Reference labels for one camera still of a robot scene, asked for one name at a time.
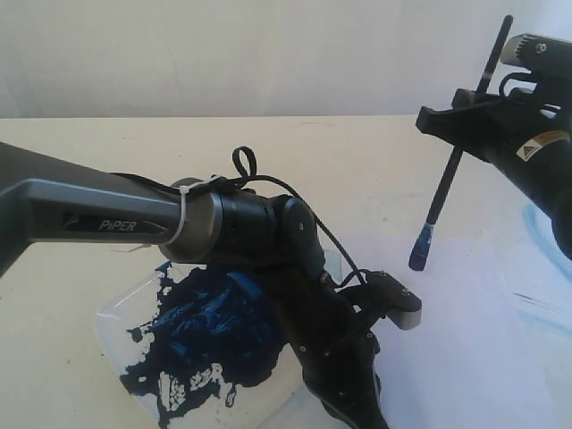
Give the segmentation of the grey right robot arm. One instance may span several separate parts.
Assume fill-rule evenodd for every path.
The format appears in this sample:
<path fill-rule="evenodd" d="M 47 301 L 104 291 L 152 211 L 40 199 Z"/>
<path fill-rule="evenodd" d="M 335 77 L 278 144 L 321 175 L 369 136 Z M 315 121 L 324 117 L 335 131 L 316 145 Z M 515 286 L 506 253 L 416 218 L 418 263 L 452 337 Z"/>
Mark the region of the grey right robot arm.
<path fill-rule="evenodd" d="M 528 89 L 507 96 L 459 89 L 454 107 L 482 108 L 475 155 L 492 164 L 551 220 L 559 249 L 571 257 L 571 108 Z"/>

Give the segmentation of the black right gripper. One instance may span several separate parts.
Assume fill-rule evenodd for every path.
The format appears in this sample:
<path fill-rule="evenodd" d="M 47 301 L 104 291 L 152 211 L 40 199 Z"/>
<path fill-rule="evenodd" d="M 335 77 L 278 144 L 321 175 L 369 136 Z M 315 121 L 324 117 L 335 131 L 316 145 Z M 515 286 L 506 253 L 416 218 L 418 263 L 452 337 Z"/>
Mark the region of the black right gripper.
<path fill-rule="evenodd" d="M 416 127 L 465 152 L 482 152 L 554 223 L 571 222 L 571 111 L 513 89 L 486 93 L 458 88 L 451 109 L 423 106 Z"/>

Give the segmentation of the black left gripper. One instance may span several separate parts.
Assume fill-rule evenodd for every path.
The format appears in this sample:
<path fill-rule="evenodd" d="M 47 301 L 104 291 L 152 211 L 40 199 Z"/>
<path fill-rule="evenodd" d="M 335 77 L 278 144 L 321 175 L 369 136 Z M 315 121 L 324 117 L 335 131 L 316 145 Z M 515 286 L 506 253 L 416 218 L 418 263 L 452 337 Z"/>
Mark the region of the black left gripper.
<path fill-rule="evenodd" d="M 386 428 L 368 330 L 353 332 L 353 306 L 322 272 L 312 280 L 293 266 L 266 267 L 263 291 L 302 367 L 308 390 L 351 428 Z"/>

